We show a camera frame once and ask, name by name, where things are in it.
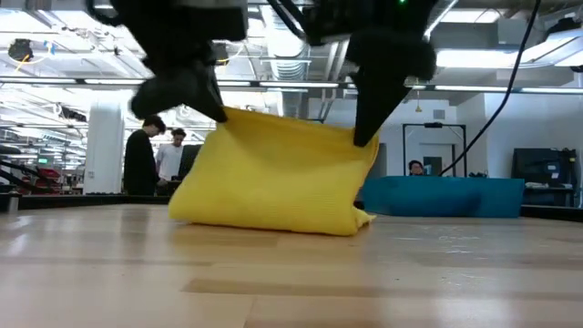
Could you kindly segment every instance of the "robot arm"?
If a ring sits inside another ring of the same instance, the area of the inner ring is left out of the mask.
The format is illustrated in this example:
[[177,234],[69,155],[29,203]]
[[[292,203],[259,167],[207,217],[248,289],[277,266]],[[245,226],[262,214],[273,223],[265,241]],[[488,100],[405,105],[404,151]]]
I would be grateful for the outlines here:
[[[144,62],[155,77],[132,100],[138,118],[185,104],[218,122],[227,120],[212,40],[246,37],[246,0],[111,0],[116,17],[86,1],[101,23],[125,25],[148,56]],[[424,30],[436,0],[314,0],[302,11],[292,0],[267,2],[311,46],[350,37],[346,59],[359,67],[351,75],[358,90],[356,146],[370,141],[410,91],[404,87],[407,77],[429,80],[435,73],[435,51]]]

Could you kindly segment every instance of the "white shirt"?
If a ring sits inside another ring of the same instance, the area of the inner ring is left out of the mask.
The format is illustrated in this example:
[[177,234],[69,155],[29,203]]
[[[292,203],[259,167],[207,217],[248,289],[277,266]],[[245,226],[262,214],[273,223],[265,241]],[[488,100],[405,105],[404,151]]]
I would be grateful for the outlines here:
[[156,163],[159,164],[159,176],[170,181],[172,177],[179,175],[180,159],[182,158],[182,146],[171,144],[160,145],[156,154]]

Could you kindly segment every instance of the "computer monitor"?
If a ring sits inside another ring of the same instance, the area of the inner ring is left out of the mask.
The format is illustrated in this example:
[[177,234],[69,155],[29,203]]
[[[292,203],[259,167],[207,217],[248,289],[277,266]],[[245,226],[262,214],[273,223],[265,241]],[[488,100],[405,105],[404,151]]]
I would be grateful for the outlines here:
[[199,155],[201,147],[202,145],[184,146],[182,149],[182,158],[180,159],[179,179],[184,179],[189,174],[192,165],[194,165],[194,159]]

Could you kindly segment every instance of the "black shirt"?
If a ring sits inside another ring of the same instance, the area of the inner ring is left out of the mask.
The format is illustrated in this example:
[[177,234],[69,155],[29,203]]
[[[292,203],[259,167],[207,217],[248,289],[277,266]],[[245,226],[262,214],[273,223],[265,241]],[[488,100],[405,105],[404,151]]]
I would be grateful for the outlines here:
[[153,195],[159,176],[154,151],[146,131],[134,131],[126,144],[124,187],[130,195]]

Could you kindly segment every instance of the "wooden table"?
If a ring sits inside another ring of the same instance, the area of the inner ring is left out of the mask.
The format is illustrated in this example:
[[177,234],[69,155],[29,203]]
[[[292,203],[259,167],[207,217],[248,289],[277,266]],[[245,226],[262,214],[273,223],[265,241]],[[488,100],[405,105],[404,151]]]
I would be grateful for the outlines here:
[[0,217],[3,328],[583,327],[583,225],[380,217],[353,238],[165,206]]

